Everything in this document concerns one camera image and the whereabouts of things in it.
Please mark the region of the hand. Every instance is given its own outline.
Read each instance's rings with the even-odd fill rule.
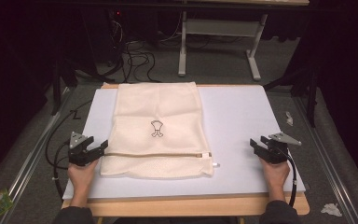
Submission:
[[[283,184],[289,176],[290,168],[287,161],[271,164],[259,158],[263,165],[264,178],[266,179],[269,201],[280,200],[286,202],[283,194]]]
[[[94,169],[98,160],[93,161],[87,166],[77,166],[69,163],[68,176],[74,185],[74,197],[70,206],[85,207],[89,197],[91,182],[94,177]]]

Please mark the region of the cream mesh laundry bag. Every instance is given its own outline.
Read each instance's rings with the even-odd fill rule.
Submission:
[[[213,174],[197,86],[120,84],[101,175],[183,178]]]

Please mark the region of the white board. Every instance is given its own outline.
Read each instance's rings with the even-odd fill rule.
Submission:
[[[250,138],[260,143],[260,136],[268,137],[281,130],[272,112],[263,87],[258,85],[234,87],[199,87],[203,106],[204,131],[220,164],[212,177],[177,180],[150,180],[129,177],[102,177],[99,165],[95,172],[91,199],[124,199],[167,196],[205,196],[268,192],[262,166]],[[112,116],[117,89],[100,89],[95,96],[83,134],[94,136],[89,148],[107,140],[112,128]],[[292,190],[292,171],[284,185]],[[305,191],[297,173],[297,191]],[[68,181],[64,199],[71,199],[73,186]]]

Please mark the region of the person's arm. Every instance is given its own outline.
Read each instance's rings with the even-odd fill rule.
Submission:
[[[296,209],[286,203],[283,184],[289,175],[287,161],[271,164],[260,159],[263,165],[264,178],[268,186],[269,203],[266,212],[260,217],[260,224],[297,224],[301,223]]]
[[[86,207],[86,204],[97,164],[98,160],[87,166],[77,166],[69,163],[68,176],[74,185],[74,196],[69,207],[63,208],[54,218],[53,224],[93,223],[91,210]]]

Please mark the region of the zipper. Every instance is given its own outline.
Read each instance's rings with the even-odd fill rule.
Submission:
[[[205,153],[151,153],[151,154],[128,154],[119,152],[105,153],[104,156],[119,156],[119,157],[130,157],[130,158],[148,158],[148,157],[194,157],[194,158],[207,158],[212,157],[211,152]]]

